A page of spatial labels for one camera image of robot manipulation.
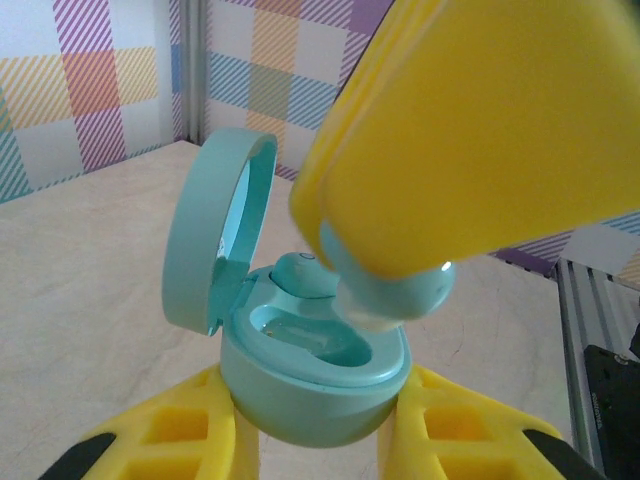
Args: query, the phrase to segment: yellow robotic arm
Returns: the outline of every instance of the yellow robotic arm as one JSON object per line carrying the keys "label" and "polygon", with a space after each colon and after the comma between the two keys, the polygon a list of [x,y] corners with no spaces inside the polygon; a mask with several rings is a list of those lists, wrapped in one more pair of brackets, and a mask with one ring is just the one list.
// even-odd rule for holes
{"label": "yellow robotic arm", "polygon": [[640,208],[630,9],[396,1],[294,185],[314,252],[394,280]]}

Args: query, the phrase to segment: plaid wallpaper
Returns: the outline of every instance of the plaid wallpaper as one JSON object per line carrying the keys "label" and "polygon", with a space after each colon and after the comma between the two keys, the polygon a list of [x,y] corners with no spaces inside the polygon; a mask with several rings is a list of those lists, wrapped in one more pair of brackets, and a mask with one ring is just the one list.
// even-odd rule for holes
{"label": "plaid wallpaper", "polygon": [[548,275],[560,257],[640,286],[640,212],[504,248],[501,260]]}
{"label": "plaid wallpaper", "polygon": [[169,0],[3,2],[0,203],[179,136],[169,109],[180,85],[163,80],[172,67],[163,8],[168,19]]}
{"label": "plaid wallpaper", "polygon": [[294,178],[391,0],[209,0],[205,133],[273,132]]}

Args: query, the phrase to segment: earbud case lid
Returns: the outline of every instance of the earbud case lid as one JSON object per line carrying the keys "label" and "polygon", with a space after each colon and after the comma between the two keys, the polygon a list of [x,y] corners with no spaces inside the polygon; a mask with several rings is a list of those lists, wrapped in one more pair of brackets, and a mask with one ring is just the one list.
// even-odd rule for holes
{"label": "earbud case lid", "polygon": [[276,165],[274,135],[215,131],[176,205],[162,273],[167,320],[213,335],[230,314],[260,238]]}

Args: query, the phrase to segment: striped pattern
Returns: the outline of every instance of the striped pattern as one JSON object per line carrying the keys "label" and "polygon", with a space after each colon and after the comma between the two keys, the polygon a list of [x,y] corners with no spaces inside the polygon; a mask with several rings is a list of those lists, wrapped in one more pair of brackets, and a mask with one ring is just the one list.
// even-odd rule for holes
{"label": "striped pattern", "polygon": [[27,128],[71,117],[60,55],[0,60],[0,85],[13,128]]}
{"label": "striped pattern", "polygon": [[171,99],[171,116],[173,118],[173,140],[182,140],[182,95],[174,93]]}
{"label": "striped pattern", "polygon": [[215,14],[215,6],[212,5],[213,3],[218,3],[218,2],[223,2],[224,0],[208,0],[207,1],[207,25],[206,25],[206,31],[204,32],[204,44],[206,45],[207,48],[207,53],[211,53],[211,51],[213,51],[215,49],[214,46],[214,35],[213,35],[213,29],[215,28],[215,24],[216,21],[218,20],[218,17]]}
{"label": "striped pattern", "polygon": [[631,257],[629,263],[627,263],[618,276],[627,282],[640,286],[640,248],[633,257]]}
{"label": "striped pattern", "polygon": [[77,117],[75,123],[85,172],[126,158],[119,107]]}
{"label": "striped pattern", "polygon": [[236,5],[242,5],[243,7],[254,7],[256,0],[220,0],[226,3],[235,3]]}
{"label": "striped pattern", "polygon": [[258,10],[287,15],[298,18],[302,7],[302,0],[255,0],[254,6]]}
{"label": "striped pattern", "polygon": [[0,88],[0,133],[11,133],[12,130],[11,115],[9,115],[4,92]]}
{"label": "striped pattern", "polygon": [[8,202],[27,195],[32,190],[2,93],[0,90],[0,202]]}
{"label": "striped pattern", "polygon": [[204,138],[209,138],[209,135],[211,135],[213,130],[216,128],[216,122],[213,117],[214,108],[213,100],[208,98],[207,101],[204,102]]}
{"label": "striped pattern", "polygon": [[142,102],[158,96],[155,48],[116,50],[115,59],[121,105]]}
{"label": "striped pattern", "polygon": [[62,53],[113,49],[108,0],[55,0],[53,12]]}
{"label": "striped pattern", "polygon": [[249,62],[219,53],[211,54],[209,96],[230,105],[247,108],[249,106],[249,75]]}
{"label": "striped pattern", "polygon": [[305,0],[300,18],[332,27],[347,28],[352,10],[353,0]]}
{"label": "striped pattern", "polygon": [[74,116],[120,105],[113,50],[63,55],[63,62]]}
{"label": "striped pattern", "polygon": [[273,133],[278,138],[278,145],[284,145],[286,123],[283,120],[249,110],[247,113],[247,128]]}
{"label": "striped pattern", "polygon": [[298,176],[298,171],[293,168],[285,167],[284,165],[278,164],[276,165],[276,175],[284,178],[285,180],[293,181]]}
{"label": "striped pattern", "polygon": [[347,34],[347,41],[344,46],[344,53],[342,54],[342,66],[340,67],[340,80],[338,86],[341,87],[347,80],[351,71],[356,66],[360,55],[367,47],[367,43],[371,37],[364,33],[349,32]]}
{"label": "striped pattern", "polygon": [[145,153],[153,152],[154,150],[157,150],[161,146],[162,145],[160,143],[158,143],[156,145],[151,145],[150,147],[143,148],[141,150],[138,150],[137,152],[133,152],[133,153],[130,153],[129,155],[127,155],[127,159],[139,157],[140,155],[144,155]]}
{"label": "striped pattern", "polygon": [[49,188],[49,187],[53,187],[55,185],[58,185],[60,183],[64,183],[64,182],[68,182],[69,180],[73,180],[74,178],[78,178],[80,176],[84,175],[84,172],[78,172],[78,173],[74,173],[73,175],[69,175],[57,180],[53,180],[49,183],[47,183],[46,185],[42,185],[41,187],[38,187],[37,191],[40,190],[44,190],[45,188]]}
{"label": "striped pattern", "polygon": [[171,92],[182,93],[182,45],[171,45]]}
{"label": "striped pattern", "polygon": [[169,39],[171,45],[177,45],[182,41],[180,29],[180,0],[169,1]]}
{"label": "striped pattern", "polygon": [[295,75],[291,85],[287,120],[315,130],[336,96],[334,85]]}
{"label": "striped pattern", "polygon": [[517,248],[503,248],[496,252],[490,253],[490,255],[508,264],[522,267],[528,272],[540,273],[544,276],[549,276],[551,274],[551,270],[558,260],[544,260],[542,258],[522,252]]}
{"label": "striped pattern", "polygon": [[611,220],[602,222],[602,224],[617,230],[622,230],[623,232],[640,235],[640,212],[612,218]]}
{"label": "striped pattern", "polygon": [[298,20],[257,10],[253,28],[251,62],[285,72],[293,72],[296,60]]}
{"label": "striped pattern", "polygon": [[565,245],[571,238],[572,230],[568,232],[562,232],[551,237],[542,238],[532,242],[521,243],[511,248],[520,250],[528,255],[531,255],[548,262],[555,262],[558,260],[560,253],[564,249]]}
{"label": "striped pattern", "polygon": [[251,65],[249,110],[287,120],[293,75],[281,70]]}

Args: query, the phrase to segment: black rubber pad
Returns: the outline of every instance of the black rubber pad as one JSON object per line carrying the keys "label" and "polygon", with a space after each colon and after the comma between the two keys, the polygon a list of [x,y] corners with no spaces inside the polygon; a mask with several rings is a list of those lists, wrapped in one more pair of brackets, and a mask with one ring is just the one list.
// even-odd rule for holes
{"label": "black rubber pad", "polygon": [[631,345],[629,345],[629,350],[631,350],[636,357],[640,358],[640,323],[636,327],[636,333],[633,335],[633,338],[631,339]]}
{"label": "black rubber pad", "polygon": [[538,430],[525,430],[524,434],[567,480],[606,480],[565,441]]}
{"label": "black rubber pad", "polygon": [[584,366],[604,473],[612,480],[638,480],[640,363],[588,345]]}
{"label": "black rubber pad", "polygon": [[115,439],[113,433],[101,433],[77,443],[51,465],[40,480],[82,480]]}

